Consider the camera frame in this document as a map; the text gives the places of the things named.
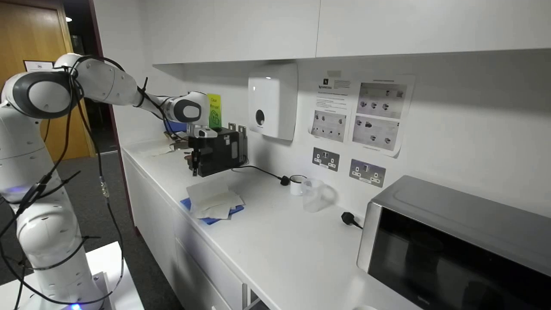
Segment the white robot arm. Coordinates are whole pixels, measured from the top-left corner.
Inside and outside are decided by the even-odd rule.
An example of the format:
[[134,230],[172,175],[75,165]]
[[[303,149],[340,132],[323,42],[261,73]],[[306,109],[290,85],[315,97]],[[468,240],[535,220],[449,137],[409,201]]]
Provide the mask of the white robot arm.
[[37,283],[27,310],[99,310],[108,292],[92,278],[72,202],[39,134],[41,118],[67,116],[79,99],[129,104],[194,128],[208,121],[208,97],[149,94],[118,63],[61,54],[49,70],[20,72],[1,89],[0,187],[10,225]]

